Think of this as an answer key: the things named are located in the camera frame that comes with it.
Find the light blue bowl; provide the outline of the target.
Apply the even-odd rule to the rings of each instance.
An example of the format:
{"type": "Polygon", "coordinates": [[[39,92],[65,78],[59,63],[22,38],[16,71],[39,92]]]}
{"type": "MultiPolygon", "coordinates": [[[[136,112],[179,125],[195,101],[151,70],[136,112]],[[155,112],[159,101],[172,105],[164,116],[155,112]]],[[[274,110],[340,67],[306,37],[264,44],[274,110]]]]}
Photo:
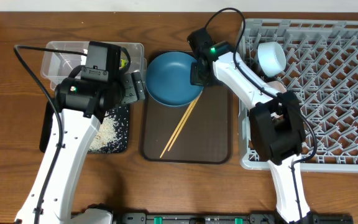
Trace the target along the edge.
{"type": "Polygon", "coordinates": [[[258,45],[257,56],[259,65],[267,77],[284,71],[286,56],[281,45],[277,42],[264,42],[258,45]]]}

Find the white bowl with food scraps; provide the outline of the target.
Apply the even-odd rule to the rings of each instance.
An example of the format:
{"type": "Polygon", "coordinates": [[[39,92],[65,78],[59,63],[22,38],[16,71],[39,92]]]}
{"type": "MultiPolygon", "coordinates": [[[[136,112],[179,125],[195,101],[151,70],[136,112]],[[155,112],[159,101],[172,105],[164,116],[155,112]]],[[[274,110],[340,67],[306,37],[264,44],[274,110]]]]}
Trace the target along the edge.
{"type": "Polygon", "coordinates": [[[280,93],[285,93],[287,91],[285,86],[278,81],[271,81],[268,82],[267,84],[272,88],[276,89],[277,91],[279,91],[280,93]]]}

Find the yellow green snack wrapper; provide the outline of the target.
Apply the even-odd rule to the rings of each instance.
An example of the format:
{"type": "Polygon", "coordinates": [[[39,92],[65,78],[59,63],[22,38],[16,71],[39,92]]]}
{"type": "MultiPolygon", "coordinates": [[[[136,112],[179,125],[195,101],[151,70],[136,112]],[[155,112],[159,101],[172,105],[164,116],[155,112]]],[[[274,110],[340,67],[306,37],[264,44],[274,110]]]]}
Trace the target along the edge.
{"type": "Polygon", "coordinates": [[[121,59],[120,61],[120,69],[122,70],[128,63],[128,60],[126,59],[121,59]]]}

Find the wooden chopstick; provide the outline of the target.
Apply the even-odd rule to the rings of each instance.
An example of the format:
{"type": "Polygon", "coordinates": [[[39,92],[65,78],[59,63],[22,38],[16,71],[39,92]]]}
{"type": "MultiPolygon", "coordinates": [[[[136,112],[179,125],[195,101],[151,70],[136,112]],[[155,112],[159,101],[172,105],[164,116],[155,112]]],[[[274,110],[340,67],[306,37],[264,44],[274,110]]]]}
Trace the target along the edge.
{"type": "Polygon", "coordinates": [[[177,140],[177,137],[179,136],[179,134],[181,133],[184,125],[186,124],[188,118],[190,117],[191,112],[193,111],[194,107],[196,106],[199,98],[201,95],[199,95],[194,101],[192,101],[187,109],[187,111],[185,112],[185,114],[183,115],[181,121],[178,124],[178,127],[176,128],[176,130],[174,131],[173,134],[173,138],[170,141],[170,143],[168,144],[168,151],[171,150],[172,146],[174,145],[175,141],[177,140]]]}
{"type": "Polygon", "coordinates": [[[183,127],[184,127],[186,121],[188,120],[188,118],[189,118],[191,112],[193,111],[193,108],[194,108],[195,105],[197,104],[199,98],[200,98],[200,95],[199,95],[195,100],[193,100],[193,101],[190,103],[189,107],[188,107],[187,110],[185,111],[185,114],[182,116],[180,122],[179,122],[178,125],[176,126],[176,128],[175,128],[173,134],[171,135],[171,137],[170,137],[170,139],[168,140],[168,142],[167,142],[165,148],[163,149],[163,151],[162,151],[162,153],[161,153],[161,155],[160,155],[160,157],[159,157],[160,159],[163,157],[163,155],[164,155],[167,151],[169,151],[169,150],[172,148],[174,142],[176,141],[178,135],[179,135],[180,132],[182,131],[182,129],[183,129],[183,127]]]}

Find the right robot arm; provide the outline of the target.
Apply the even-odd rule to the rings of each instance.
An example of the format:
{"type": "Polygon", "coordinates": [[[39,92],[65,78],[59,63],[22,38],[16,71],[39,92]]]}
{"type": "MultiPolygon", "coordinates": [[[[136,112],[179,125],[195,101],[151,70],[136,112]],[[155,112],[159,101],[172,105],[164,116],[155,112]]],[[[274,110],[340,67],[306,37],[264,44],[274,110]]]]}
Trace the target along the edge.
{"type": "Polygon", "coordinates": [[[300,174],[302,144],[309,126],[297,97],[280,92],[259,78],[228,42],[211,40],[189,45],[196,62],[191,84],[219,80],[246,105],[250,138],[258,155],[268,163],[275,186],[276,211],[286,223],[301,223],[310,214],[300,174]]]}

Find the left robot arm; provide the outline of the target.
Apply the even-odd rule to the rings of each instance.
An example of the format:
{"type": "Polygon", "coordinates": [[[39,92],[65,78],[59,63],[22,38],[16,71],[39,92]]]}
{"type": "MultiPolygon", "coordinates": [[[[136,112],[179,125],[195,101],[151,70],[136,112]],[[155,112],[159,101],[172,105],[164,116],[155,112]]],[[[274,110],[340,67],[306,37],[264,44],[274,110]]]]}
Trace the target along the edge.
{"type": "Polygon", "coordinates": [[[119,104],[145,98],[139,72],[121,75],[112,83],[102,78],[69,75],[55,88],[62,98],[53,108],[45,155],[27,200],[16,215],[16,223],[112,223],[113,213],[89,208],[72,217],[75,189],[83,163],[104,115],[106,98],[123,96],[119,104]]]}

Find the dark blue plate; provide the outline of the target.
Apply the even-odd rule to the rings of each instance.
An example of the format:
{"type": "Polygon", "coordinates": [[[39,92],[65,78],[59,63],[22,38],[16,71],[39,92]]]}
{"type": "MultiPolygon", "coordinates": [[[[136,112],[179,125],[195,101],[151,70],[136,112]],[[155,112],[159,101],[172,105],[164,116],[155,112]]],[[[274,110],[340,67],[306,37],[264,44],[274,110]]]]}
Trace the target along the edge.
{"type": "Polygon", "coordinates": [[[145,85],[149,95],[160,104],[179,107],[190,104],[203,91],[190,83],[191,65],[196,59],[184,52],[165,52],[147,68],[145,85]]]}

